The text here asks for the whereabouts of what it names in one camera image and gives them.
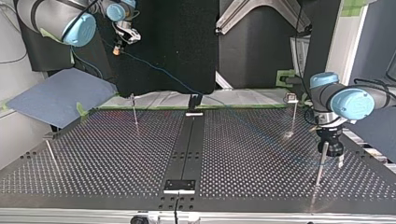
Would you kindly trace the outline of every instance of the cable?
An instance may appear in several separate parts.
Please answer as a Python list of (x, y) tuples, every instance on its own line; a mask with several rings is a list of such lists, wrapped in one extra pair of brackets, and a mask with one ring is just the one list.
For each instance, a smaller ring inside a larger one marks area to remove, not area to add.
[(336, 119), (334, 119), (334, 120), (332, 120), (332, 121), (330, 121), (330, 122), (327, 122), (327, 123), (318, 123), (318, 122), (315, 120), (315, 118), (313, 118), (313, 120), (314, 120), (315, 122), (312, 122), (312, 121), (308, 120), (308, 116), (307, 116), (308, 111), (311, 111), (311, 117), (314, 117), (314, 116), (312, 116), (312, 115), (314, 114), (313, 111), (315, 111), (315, 109), (314, 109), (313, 106), (311, 105), (311, 106), (309, 106), (309, 107), (305, 110), (305, 112), (304, 112), (304, 120), (305, 120), (305, 122), (307, 122), (308, 124), (315, 125), (315, 126), (319, 126), (319, 125), (325, 126), (325, 125), (334, 124), (335, 122), (337, 122), (337, 121), (341, 118), (341, 117), (338, 117), (338, 118), (336, 118)]
[(133, 20), (134, 18), (138, 17), (140, 15), (140, 11), (139, 10), (135, 10), (134, 11), (134, 15), (132, 16), (131, 20)]
[(300, 5), (300, 10), (299, 10), (299, 12), (298, 12), (297, 24), (296, 24), (296, 26), (295, 26), (296, 35), (295, 35), (295, 37), (294, 37), (294, 47), (295, 47), (295, 51), (296, 51), (297, 68), (298, 68), (298, 71), (299, 71), (299, 74), (300, 74), (300, 75), (297, 76), (297, 77), (300, 78), (300, 80), (301, 80), (301, 82), (302, 82), (302, 84), (303, 84), (303, 87), (304, 87), (304, 91), (305, 91), (305, 93), (308, 95), (309, 99), (312, 99), (311, 93), (308, 91), (308, 88), (305, 86), (305, 82), (304, 82), (304, 78), (303, 78), (304, 74), (303, 74), (303, 72), (302, 72), (302, 70), (301, 70), (300, 62), (299, 62), (299, 60), (298, 60), (297, 36), (298, 36), (298, 34), (299, 34), (299, 33), (298, 33), (298, 25), (299, 25), (299, 23), (300, 23), (302, 14), (303, 14), (303, 3), (301, 3), (301, 5)]
[(178, 207), (178, 197), (180, 196), (180, 194), (177, 195), (177, 200), (176, 200), (176, 205), (175, 205), (175, 211), (174, 211), (174, 215), (175, 215), (175, 224), (178, 224), (178, 216), (177, 216), (177, 207)]
[(84, 60), (81, 59), (80, 57), (78, 57), (78, 55), (77, 55), (76, 52), (74, 51), (74, 48), (73, 48), (73, 47), (71, 48), (71, 50), (72, 50), (73, 55), (74, 55), (79, 61), (81, 61), (82, 63), (85, 63), (85, 64), (87, 64), (89, 67), (93, 68), (93, 69), (96, 71), (96, 73), (99, 75), (99, 77), (100, 77), (101, 79), (103, 79), (103, 74), (102, 74), (102, 72), (99, 70), (99, 68), (97, 68), (95, 65), (93, 65), (93, 64), (91, 64), (91, 63), (88, 63), (87, 61), (84, 61)]
[(76, 16), (76, 18), (72, 21), (72, 23), (67, 27), (66, 31), (64, 32), (64, 34), (62, 35), (61, 41), (64, 42), (64, 38), (70, 33), (71, 29), (73, 28), (73, 26), (78, 22), (78, 20), (82, 17), (82, 15), (84, 15), (84, 13), (86, 13), (88, 10), (90, 10), (90, 8), (95, 5), (99, 0), (93, 0), (87, 7), (85, 7), (84, 10), (82, 10), (78, 16)]
[(27, 50), (25, 51), (25, 53), (23, 54), (23, 56), (21, 56), (19, 59), (12, 60), (12, 61), (8, 61), (8, 62), (0, 62), (0, 64), (17, 63), (17, 62), (22, 61), (24, 58), (26, 58), (26, 56), (27, 56)]

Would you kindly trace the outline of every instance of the metal rod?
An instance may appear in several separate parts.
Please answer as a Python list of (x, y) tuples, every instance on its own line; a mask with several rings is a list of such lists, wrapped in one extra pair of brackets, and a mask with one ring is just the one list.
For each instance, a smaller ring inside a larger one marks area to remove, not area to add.
[(326, 161), (326, 154), (327, 154), (327, 150), (329, 149), (329, 143), (325, 142), (323, 145), (323, 150), (322, 150), (322, 155), (320, 157), (320, 165), (319, 165), (319, 169), (318, 169), (318, 177), (317, 177), (317, 183), (316, 186), (320, 186), (320, 179), (323, 175), (323, 167), (324, 167), (324, 162)]
[(53, 160), (55, 160), (56, 158), (55, 158), (55, 155), (53, 154), (52, 147), (50, 146), (50, 141), (46, 140), (46, 144), (49, 149), (50, 156), (52, 157)]
[(131, 103), (132, 103), (132, 108), (134, 109), (134, 124), (137, 125), (138, 123), (137, 123), (137, 115), (136, 115), (136, 108), (135, 108), (136, 103), (134, 101), (134, 94), (133, 93), (131, 95)]

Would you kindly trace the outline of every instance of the black clamp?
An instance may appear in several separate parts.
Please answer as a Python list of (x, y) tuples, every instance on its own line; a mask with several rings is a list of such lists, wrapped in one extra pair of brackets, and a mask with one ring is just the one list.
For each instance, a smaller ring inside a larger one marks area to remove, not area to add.
[(192, 94), (190, 95), (189, 100), (189, 109), (187, 110), (187, 116), (202, 116), (202, 111), (196, 109), (196, 106), (200, 105), (203, 99), (203, 95), (201, 94)]

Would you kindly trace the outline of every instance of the end effector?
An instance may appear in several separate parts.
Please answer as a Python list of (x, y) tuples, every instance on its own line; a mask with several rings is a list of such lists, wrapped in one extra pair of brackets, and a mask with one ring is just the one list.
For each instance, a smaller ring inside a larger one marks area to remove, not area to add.
[(321, 138), (318, 150), (321, 153), (329, 143), (327, 156), (340, 157), (344, 146), (338, 140), (342, 124), (354, 123), (369, 116), (374, 109), (396, 105), (396, 88), (392, 77), (379, 80), (361, 80), (361, 83), (344, 86), (335, 73), (322, 73), (311, 77), (311, 96)]
[(120, 27), (116, 34), (126, 44), (140, 40), (140, 34), (132, 29), (135, 5), (135, 0), (20, 0), (17, 10), (23, 23), (33, 31), (66, 45), (82, 47), (94, 36), (96, 20), (92, 14), (97, 12), (116, 22), (115, 27)]

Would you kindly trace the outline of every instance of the blue cloth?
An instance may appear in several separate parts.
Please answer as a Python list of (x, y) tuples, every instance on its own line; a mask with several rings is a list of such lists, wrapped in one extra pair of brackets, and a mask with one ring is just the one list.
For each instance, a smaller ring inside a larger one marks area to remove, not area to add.
[(78, 102), (84, 110), (90, 110), (115, 93), (113, 84), (71, 68), (33, 86), (10, 100), (7, 106), (23, 115), (64, 128), (79, 118)]

